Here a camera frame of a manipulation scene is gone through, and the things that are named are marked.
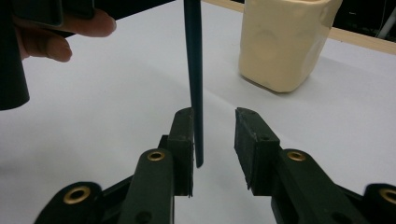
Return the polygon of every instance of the black object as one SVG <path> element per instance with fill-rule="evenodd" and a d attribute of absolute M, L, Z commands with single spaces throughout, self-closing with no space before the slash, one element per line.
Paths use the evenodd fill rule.
<path fill-rule="evenodd" d="M 335 185 L 307 153 L 279 143 L 259 114 L 236 109 L 234 147 L 247 187 L 272 196 L 277 223 L 396 223 L 396 187 L 372 184 L 360 196 Z"/>
<path fill-rule="evenodd" d="M 93 0 L 14 0 L 14 14 L 28 21 L 59 26 L 64 12 L 90 19 L 93 17 Z"/>
<path fill-rule="evenodd" d="M 92 182 L 67 186 L 35 224 L 174 223 L 174 196 L 192 194 L 192 113 L 175 114 L 169 135 L 140 156 L 133 176 L 103 191 Z"/>
<path fill-rule="evenodd" d="M 204 109 L 201 0 L 184 0 L 187 58 L 189 64 L 191 106 L 194 110 L 195 158 L 204 163 Z"/>
<path fill-rule="evenodd" d="M 0 1 L 0 110 L 29 101 L 20 49 L 11 15 L 11 4 Z"/>

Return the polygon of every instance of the cream ceramic cup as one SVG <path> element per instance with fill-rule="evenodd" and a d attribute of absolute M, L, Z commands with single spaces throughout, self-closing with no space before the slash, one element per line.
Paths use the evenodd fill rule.
<path fill-rule="evenodd" d="M 309 76 L 342 0 L 246 0 L 239 71 L 272 91 Z"/>

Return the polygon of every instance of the white table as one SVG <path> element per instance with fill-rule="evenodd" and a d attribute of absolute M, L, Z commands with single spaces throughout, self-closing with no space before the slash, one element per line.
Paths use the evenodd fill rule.
<path fill-rule="evenodd" d="M 328 40 L 310 78 L 275 94 L 238 74 L 242 14 L 203 3 L 205 164 L 176 223 L 275 223 L 233 149 L 234 110 L 262 115 L 281 140 L 360 194 L 396 185 L 396 56 Z M 0 223 L 30 224 L 61 188 L 106 189 L 190 106 L 182 1 L 118 22 L 108 38 L 69 38 L 69 63 L 23 62 L 31 101 L 0 112 Z"/>

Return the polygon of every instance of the black handle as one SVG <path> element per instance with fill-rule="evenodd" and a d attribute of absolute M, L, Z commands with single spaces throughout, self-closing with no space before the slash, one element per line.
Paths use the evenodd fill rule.
<path fill-rule="evenodd" d="M 0 34 L 0 110 L 7 110 L 29 101 L 8 0 L 0 1 Z"/>

